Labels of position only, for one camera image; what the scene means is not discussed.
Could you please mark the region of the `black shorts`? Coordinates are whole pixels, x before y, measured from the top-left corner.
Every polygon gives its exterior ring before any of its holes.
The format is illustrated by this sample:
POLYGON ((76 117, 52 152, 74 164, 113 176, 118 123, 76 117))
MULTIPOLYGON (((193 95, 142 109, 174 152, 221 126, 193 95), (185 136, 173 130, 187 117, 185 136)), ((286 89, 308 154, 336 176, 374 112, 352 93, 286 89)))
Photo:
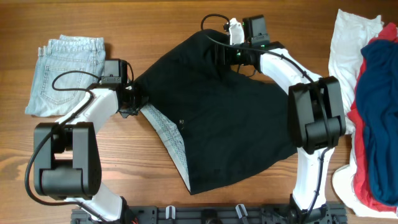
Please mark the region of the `black shorts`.
POLYGON ((296 153, 286 92, 216 65, 215 30, 193 34, 136 83, 181 135, 191 194, 235 184, 296 153))

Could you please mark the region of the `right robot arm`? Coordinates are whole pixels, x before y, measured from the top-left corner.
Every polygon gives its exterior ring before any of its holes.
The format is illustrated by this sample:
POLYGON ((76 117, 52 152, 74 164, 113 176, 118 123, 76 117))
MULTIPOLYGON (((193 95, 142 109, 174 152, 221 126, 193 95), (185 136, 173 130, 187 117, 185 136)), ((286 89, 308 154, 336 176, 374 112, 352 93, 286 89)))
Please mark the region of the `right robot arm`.
POLYGON ((339 205, 326 202, 328 165, 345 134, 341 87, 335 77, 323 78, 290 56, 280 42, 271 42, 262 15, 242 22, 227 19, 223 29, 229 42, 216 43, 217 65, 252 65, 272 78, 288 95, 288 131, 297 147, 297 180, 287 205, 266 205, 267 223, 332 223, 339 205))

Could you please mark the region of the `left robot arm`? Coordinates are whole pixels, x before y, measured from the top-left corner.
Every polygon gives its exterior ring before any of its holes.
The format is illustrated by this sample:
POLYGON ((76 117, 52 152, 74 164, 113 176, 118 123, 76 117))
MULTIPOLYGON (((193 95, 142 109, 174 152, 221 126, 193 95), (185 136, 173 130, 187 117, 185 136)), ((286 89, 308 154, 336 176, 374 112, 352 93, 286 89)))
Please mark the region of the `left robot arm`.
POLYGON ((138 223, 126 200, 101 181, 96 134, 114 114, 135 116, 147 103, 125 60, 104 63, 104 73, 83 88, 84 99, 53 123, 34 130, 34 153, 25 172, 28 196, 46 206, 74 205, 72 223, 138 223))

